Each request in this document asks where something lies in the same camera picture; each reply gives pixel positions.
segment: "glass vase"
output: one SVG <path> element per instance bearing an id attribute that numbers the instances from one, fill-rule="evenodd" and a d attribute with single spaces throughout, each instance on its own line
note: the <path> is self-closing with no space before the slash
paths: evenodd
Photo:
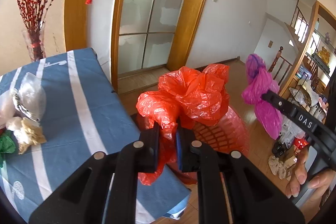
<path id="1" fill-rule="evenodd" d="M 41 21 L 37 28 L 22 31 L 32 62 L 45 58 L 44 26 L 45 22 Z"/>

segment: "blue tablecloth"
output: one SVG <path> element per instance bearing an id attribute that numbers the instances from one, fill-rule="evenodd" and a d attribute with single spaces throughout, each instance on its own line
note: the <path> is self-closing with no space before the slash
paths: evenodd
<path id="1" fill-rule="evenodd" d="M 41 125 L 47 143 L 32 146 L 24 155 L 6 155 L 0 179 L 0 187 L 26 221 L 90 155 L 115 153 L 139 137 L 91 48 L 48 57 L 1 76 L 0 94 L 19 89 L 27 72 L 37 75 L 46 91 Z M 138 183 L 137 223 L 180 212 L 188 196 L 189 190 L 165 167 L 152 186 Z"/>

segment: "gold ornament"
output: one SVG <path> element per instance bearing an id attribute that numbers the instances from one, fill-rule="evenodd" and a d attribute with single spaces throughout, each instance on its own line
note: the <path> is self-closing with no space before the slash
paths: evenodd
<path id="1" fill-rule="evenodd" d="M 329 64 L 329 57 L 330 53 L 327 50 L 326 46 L 322 47 L 322 50 L 317 53 L 317 55 L 322 59 L 322 61 L 328 65 Z"/>

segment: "human hand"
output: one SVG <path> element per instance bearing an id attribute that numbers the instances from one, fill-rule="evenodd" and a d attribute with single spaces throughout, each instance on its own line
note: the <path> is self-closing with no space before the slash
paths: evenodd
<path id="1" fill-rule="evenodd" d="M 304 184 L 307 179 L 307 170 L 305 167 L 305 162 L 308 159 L 308 146 L 305 146 L 300 154 L 297 157 L 297 163 L 293 170 L 293 175 L 291 177 L 290 182 L 287 184 L 286 187 L 286 196 L 290 198 L 292 195 L 293 197 L 297 197 L 300 191 L 300 185 Z M 310 197 L 310 200 L 316 200 L 322 197 L 324 192 L 330 186 L 332 180 L 335 177 L 335 172 L 331 169 L 326 169 L 316 175 L 314 178 L 311 179 L 309 182 L 308 187 L 310 189 L 316 189 L 314 194 Z"/>
<path id="2" fill-rule="evenodd" d="M 308 146 L 305 146 L 297 157 L 297 163 L 293 170 L 290 182 L 286 186 L 286 196 L 290 198 L 297 197 L 300 191 L 300 185 L 304 184 L 307 179 L 307 170 L 305 162 L 308 159 Z M 311 179 L 308 188 L 316 189 L 306 203 L 300 208 L 306 223 L 308 223 L 319 210 L 321 197 L 330 186 L 335 177 L 335 172 L 331 169 L 326 169 Z"/>

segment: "frosted glass panel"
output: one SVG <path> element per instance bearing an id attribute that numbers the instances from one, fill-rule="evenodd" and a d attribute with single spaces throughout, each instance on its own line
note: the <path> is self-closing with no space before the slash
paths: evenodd
<path id="1" fill-rule="evenodd" d="M 150 32 L 175 32 L 182 0 L 155 0 Z"/>
<path id="2" fill-rule="evenodd" d="M 168 61 L 173 33 L 152 33 L 147 37 L 143 67 L 164 65 Z"/>
<path id="3" fill-rule="evenodd" d="M 119 37 L 118 74 L 141 69 L 145 40 L 145 34 Z"/>
<path id="4" fill-rule="evenodd" d="M 124 0 L 120 34 L 147 32 L 153 0 Z"/>

